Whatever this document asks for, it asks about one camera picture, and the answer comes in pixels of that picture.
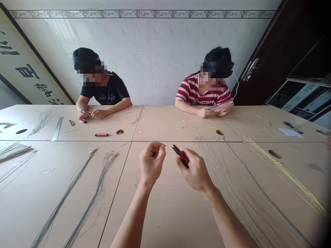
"door handle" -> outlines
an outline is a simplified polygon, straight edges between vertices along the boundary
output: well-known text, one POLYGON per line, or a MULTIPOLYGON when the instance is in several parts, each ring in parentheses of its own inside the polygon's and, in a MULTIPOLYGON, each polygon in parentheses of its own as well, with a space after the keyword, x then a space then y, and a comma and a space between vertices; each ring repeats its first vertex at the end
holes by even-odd
POLYGON ((243 75, 243 78, 242 78, 243 81, 248 81, 252 76, 253 70, 256 70, 256 69, 259 68, 258 66, 256 66, 258 61, 259 61, 259 58, 256 58, 256 59, 254 59, 253 62, 250 61, 248 63, 246 71, 245 71, 245 73, 243 75))

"table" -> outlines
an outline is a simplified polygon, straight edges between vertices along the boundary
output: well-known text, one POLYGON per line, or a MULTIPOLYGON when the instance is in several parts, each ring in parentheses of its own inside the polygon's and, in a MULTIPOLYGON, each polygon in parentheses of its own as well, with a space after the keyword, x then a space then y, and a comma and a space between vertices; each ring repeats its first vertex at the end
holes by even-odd
MULTIPOLYGON (((144 149, 147 142, 133 142, 127 158, 120 183, 117 188, 114 203, 112 205, 108 221, 101 239, 100 248, 110 246, 125 214, 135 194, 140 180, 140 166, 137 164, 139 153, 144 149)), ((174 160, 175 153, 171 149, 172 143, 165 142, 167 145, 167 156, 163 163, 162 173, 151 192, 142 234, 142 247, 224 247, 222 238, 219 234, 216 222, 210 207, 205 199, 191 189, 182 177, 180 170, 174 160)), ((211 164, 216 159, 221 167, 227 167, 231 174, 231 179, 237 179, 234 183, 236 190, 242 190, 241 197, 245 194, 263 201, 268 206, 268 212, 273 218, 277 218, 286 223, 281 218, 276 208, 267 204, 266 198, 262 197, 261 192, 256 187, 253 180, 243 180, 247 176, 244 166, 235 155, 227 149, 224 142, 193 143, 177 142, 179 148, 188 147, 202 154, 208 165, 209 171, 212 170, 211 164), (214 150, 218 154, 215 158, 206 157, 206 149, 214 150)), ((324 220, 319 217, 304 201, 292 191, 276 173, 280 171, 267 161, 266 165, 262 159, 256 155, 245 143, 228 143, 234 153, 240 156, 243 163, 249 168, 256 181, 265 190, 271 200, 289 218, 289 220, 305 235, 312 243, 316 242, 317 230, 324 220)), ((300 181, 305 184, 310 191, 322 200, 327 201, 328 192, 324 188, 328 182, 329 166, 327 158, 328 152, 323 143, 259 143, 263 149, 273 149, 282 154, 283 159, 279 159, 285 167, 295 174, 300 181), (324 172, 311 169, 308 165, 316 164, 324 172)), ((282 178, 302 197, 303 192, 286 176, 282 178)), ((225 186, 226 178, 218 181, 212 176, 214 183, 218 185, 228 197, 225 186)), ((268 215, 259 213, 257 217, 260 222, 274 222, 268 215)), ((246 215, 241 216, 241 221, 247 225, 252 225, 246 215)), ((274 237, 274 232, 268 232, 269 237, 274 237)), ((279 240, 274 241, 275 246, 280 245, 279 240)))
POLYGON ((255 142, 324 142, 325 136, 317 133, 315 129, 329 131, 313 122, 267 105, 235 106, 231 113, 221 119, 237 135, 241 135, 242 138, 248 135, 255 142), (290 127, 283 121, 298 127, 303 132, 304 138, 285 135, 279 128, 290 129, 290 127))
MULTIPOLYGON (((281 223, 282 230, 291 233, 295 226, 313 245, 316 244, 317 231, 324 219, 302 200, 301 197, 310 202, 302 190, 267 156, 250 146, 244 136, 249 135, 268 154, 281 157, 275 159, 317 198, 328 202, 330 194, 326 185, 330 175, 327 164, 330 152, 325 148, 324 136, 314 131, 329 131, 326 128, 272 106, 236 106, 225 117, 211 116, 209 119, 182 112, 174 106, 131 106, 104 120, 87 119, 86 124, 76 121, 77 111, 73 106, 61 107, 58 110, 55 107, 44 128, 28 138, 36 126, 36 118, 50 107, 16 105, 0 110, 1 121, 17 123, 0 134, 0 149, 15 141, 32 146, 19 157, 0 161, 0 178, 33 149, 39 150, 13 177, 0 180, 0 239, 5 240, 6 247, 32 243, 62 198, 73 174, 88 158, 88 152, 100 147, 61 207, 44 247, 63 247, 95 193, 105 153, 120 150, 106 175, 96 207, 79 233, 81 237, 74 243, 74 247, 98 247, 100 244, 100 248, 108 248, 140 180, 139 154, 151 140, 164 142, 167 156, 149 199, 142 247, 224 247, 210 207, 187 185, 174 161, 173 144, 194 149, 204 156, 214 183, 248 230, 254 230, 253 220, 247 218, 249 214, 242 213, 253 210, 248 205, 238 208, 244 205, 241 199, 256 209, 260 208, 257 203, 267 209, 270 215, 260 209, 256 223, 275 246, 281 246, 279 239, 264 226, 265 223, 274 224, 270 216, 281 223), (50 142, 60 116, 63 116, 63 122, 58 139, 50 142), (73 120, 76 126, 70 126, 68 120, 73 120), (304 138, 282 133, 279 127, 289 129, 283 121, 298 125, 304 138), (15 134, 23 128, 28 130, 15 134), (96 133, 110 135, 95 137, 96 133), (234 198, 227 188, 235 192, 234 198), (17 233, 24 235, 17 239, 17 233)), ((89 110, 107 107, 89 106, 89 110)), ((283 234, 279 235, 281 240, 288 241, 283 234)))
MULTIPOLYGON (((92 156, 82 176, 64 201, 48 236, 45 248, 63 247, 91 201, 102 171, 105 154, 120 151, 106 174, 103 191, 94 211, 83 226, 73 247, 97 247, 124 167, 130 143, 22 141, 32 149, 0 163, 0 175, 38 149, 28 164, 0 183, 0 240, 2 247, 29 247, 49 218, 73 175, 92 156)), ((0 149, 11 142, 1 141, 0 149)))
POLYGON ((146 106, 142 116, 137 124, 133 141, 190 142, 197 136, 220 137, 216 131, 221 131, 228 141, 242 142, 238 135, 216 115, 203 119, 180 111, 174 106, 146 106))
POLYGON ((0 133, 0 141, 21 141, 25 139, 36 127, 40 114, 45 111, 49 111, 50 114, 49 118, 45 122, 43 132, 48 133, 51 135, 50 137, 52 137, 58 118, 75 108, 76 107, 72 105, 15 105, 2 109, 0 110, 0 122, 7 122, 16 125, 9 128, 3 128, 4 125, 1 125, 0 131, 2 133, 0 133), (27 131, 21 134, 16 134, 16 132, 23 129, 27 129, 27 131))

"metal ruler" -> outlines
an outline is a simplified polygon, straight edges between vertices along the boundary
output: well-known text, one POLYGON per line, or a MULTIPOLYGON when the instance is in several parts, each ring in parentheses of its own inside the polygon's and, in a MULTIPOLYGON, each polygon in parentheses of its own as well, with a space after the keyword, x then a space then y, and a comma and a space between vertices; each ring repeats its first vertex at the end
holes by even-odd
POLYGON ((52 141, 56 141, 58 139, 59 132, 60 132, 61 125, 62 125, 62 120, 63 120, 63 117, 60 117, 59 118, 59 121, 58 121, 58 124, 56 125, 55 132, 54 132, 52 141))

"sign board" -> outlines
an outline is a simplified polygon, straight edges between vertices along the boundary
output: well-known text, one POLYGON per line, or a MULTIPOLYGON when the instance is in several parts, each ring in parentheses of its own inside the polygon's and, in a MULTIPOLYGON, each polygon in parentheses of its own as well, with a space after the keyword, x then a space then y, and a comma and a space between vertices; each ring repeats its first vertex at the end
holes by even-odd
POLYGON ((27 103, 73 104, 2 4, 0 7, 0 79, 27 103))

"door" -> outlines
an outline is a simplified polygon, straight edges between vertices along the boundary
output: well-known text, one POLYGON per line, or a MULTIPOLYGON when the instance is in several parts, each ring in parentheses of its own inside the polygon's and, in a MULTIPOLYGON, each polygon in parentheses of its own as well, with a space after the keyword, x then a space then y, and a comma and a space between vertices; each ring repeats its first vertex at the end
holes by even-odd
POLYGON ((239 77, 234 104, 266 103, 326 32, 327 16, 314 1, 283 0, 239 77))

